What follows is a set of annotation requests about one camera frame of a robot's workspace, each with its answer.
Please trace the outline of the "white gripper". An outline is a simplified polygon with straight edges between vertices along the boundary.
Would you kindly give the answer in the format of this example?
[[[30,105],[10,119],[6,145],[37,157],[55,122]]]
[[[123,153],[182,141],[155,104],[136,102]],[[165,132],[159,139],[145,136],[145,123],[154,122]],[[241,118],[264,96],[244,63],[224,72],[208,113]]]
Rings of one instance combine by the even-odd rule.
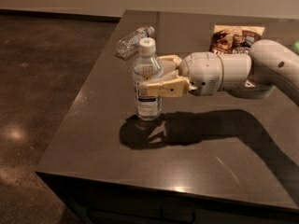
[[[175,98],[188,92],[195,96],[208,96],[221,85],[221,59],[214,53],[195,52],[183,60],[177,55],[164,55],[158,57],[158,62],[165,75],[179,69],[182,77],[140,82],[137,89],[143,96]]]

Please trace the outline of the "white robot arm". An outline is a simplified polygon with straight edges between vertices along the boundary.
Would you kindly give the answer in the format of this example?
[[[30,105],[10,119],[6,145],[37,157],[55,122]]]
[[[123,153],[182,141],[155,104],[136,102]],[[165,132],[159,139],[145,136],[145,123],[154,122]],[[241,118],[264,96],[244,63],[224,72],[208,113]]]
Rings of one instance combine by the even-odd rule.
[[[247,53],[192,53],[163,78],[137,85],[141,94],[154,97],[208,96],[226,91],[237,98],[262,99],[273,89],[299,105],[299,56],[268,39],[255,42]]]

